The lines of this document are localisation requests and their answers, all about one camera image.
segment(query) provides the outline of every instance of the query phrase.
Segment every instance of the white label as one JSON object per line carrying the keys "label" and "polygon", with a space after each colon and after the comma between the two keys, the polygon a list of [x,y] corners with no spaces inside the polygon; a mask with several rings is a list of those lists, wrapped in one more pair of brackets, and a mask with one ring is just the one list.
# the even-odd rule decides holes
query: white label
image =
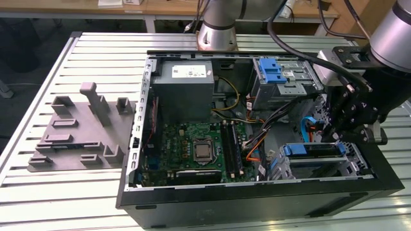
{"label": "white label", "polygon": [[206,65],[176,65],[172,67],[172,78],[206,78]]}
{"label": "white label", "polygon": [[266,169],[262,165],[258,167],[258,171],[263,174],[263,176],[266,175]]}
{"label": "white label", "polygon": [[252,111],[252,102],[247,102],[247,110]]}
{"label": "white label", "polygon": [[143,13],[143,11],[124,11],[124,13]]}
{"label": "white label", "polygon": [[133,5],[140,5],[143,0],[124,0],[123,1],[125,4],[133,4]]}
{"label": "white label", "polygon": [[283,76],[292,77],[294,76],[292,71],[283,71]]}

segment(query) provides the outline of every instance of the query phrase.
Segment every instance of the yellow wire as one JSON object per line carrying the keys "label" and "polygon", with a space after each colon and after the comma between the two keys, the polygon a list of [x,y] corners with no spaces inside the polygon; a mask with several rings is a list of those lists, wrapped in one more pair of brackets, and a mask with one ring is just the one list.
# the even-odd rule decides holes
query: yellow wire
{"label": "yellow wire", "polygon": [[220,78],[228,83],[228,85],[236,91],[238,99],[236,99],[236,103],[232,106],[226,107],[226,108],[214,108],[214,109],[211,109],[212,111],[226,111],[226,110],[230,110],[231,108],[235,108],[238,106],[239,102],[240,102],[240,94],[239,94],[239,91],[238,91],[236,87],[232,85],[232,83],[226,78],[223,78],[223,77],[220,77]]}

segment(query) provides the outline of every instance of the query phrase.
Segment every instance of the green motherboard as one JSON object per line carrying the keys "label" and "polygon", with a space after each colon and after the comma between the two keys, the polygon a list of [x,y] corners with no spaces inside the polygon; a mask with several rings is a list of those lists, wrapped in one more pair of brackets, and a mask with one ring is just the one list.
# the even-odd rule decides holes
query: green motherboard
{"label": "green motherboard", "polygon": [[[252,181],[254,166],[244,162],[243,174],[235,178],[227,175],[220,123],[165,124],[163,127],[160,156],[148,160],[152,170],[220,170],[222,183]],[[235,124],[236,139],[247,139],[243,123]],[[152,186],[165,186],[163,177],[151,177]]]}

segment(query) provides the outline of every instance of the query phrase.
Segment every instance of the wire bundle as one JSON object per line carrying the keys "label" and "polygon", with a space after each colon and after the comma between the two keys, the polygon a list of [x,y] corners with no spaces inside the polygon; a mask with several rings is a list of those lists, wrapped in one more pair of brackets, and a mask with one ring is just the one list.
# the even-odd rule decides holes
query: wire bundle
{"label": "wire bundle", "polygon": [[271,129],[272,124],[288,114],[290,110],[294,108],[294,106],[299,102],[302,102],[303,100],[315,99],[318,96],[319,96],[318,93],[307,95],[307,96],[299,96],[294,100],[291,100],[287,104],[284,104],[279,109],[275,110],[275,112],[270,115],[266,122],[263,123],[263,126],[259,130],[259,134],[244,144],[246,146],[248,146],[250,144],[256,142],[255,146],[252,147],[246,157],[247,160],[259,161],[259,159],[251,158],[251,154],[255,151],[255,149],[260,146],[260,144],[263,143],[263,140],[267,136],[267,132]]}

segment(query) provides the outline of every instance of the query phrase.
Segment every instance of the sticker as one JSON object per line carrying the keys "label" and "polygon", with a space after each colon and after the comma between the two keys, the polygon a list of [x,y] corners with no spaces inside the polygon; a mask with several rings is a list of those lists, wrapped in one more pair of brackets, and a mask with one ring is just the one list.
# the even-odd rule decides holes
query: sticker
{"label": "sticker", "polygon": [[259,165],[258,171],[263,174],[263,176],[266,176],[266,169],[262,165]]}
{"label": "sticker", "polygon": [[294,77],[292,71],[283,71],[283,76]]}
{"label": "sticker", "polygon": [[124,11],[124,13],[143,13],[143,11]]}
{"label": "sticker", "polygon": [[247,110],[252,111],[252,102],[247,102]]}
{"label": "sticker", "polygon": [[172,67],[172,78],[206,78],[206,65],[176,65]]}

